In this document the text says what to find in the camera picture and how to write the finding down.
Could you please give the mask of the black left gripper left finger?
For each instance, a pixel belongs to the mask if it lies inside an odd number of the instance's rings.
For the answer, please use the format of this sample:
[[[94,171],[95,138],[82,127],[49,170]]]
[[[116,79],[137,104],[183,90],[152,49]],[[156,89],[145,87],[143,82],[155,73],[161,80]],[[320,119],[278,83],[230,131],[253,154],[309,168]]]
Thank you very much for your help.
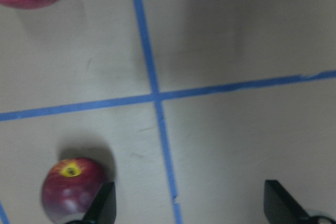
[[[114,224],[116,220],[115,190],[114,182],[103,183],[81,222]]]

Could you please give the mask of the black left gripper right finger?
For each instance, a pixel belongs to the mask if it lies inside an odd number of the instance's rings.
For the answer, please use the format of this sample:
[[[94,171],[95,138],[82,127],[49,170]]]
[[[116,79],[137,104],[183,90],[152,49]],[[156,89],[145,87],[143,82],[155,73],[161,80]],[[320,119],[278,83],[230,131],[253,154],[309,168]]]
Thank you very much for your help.
[[[268,223],[309,223],[310,216],[277,180],[265,180],[264,214]]]

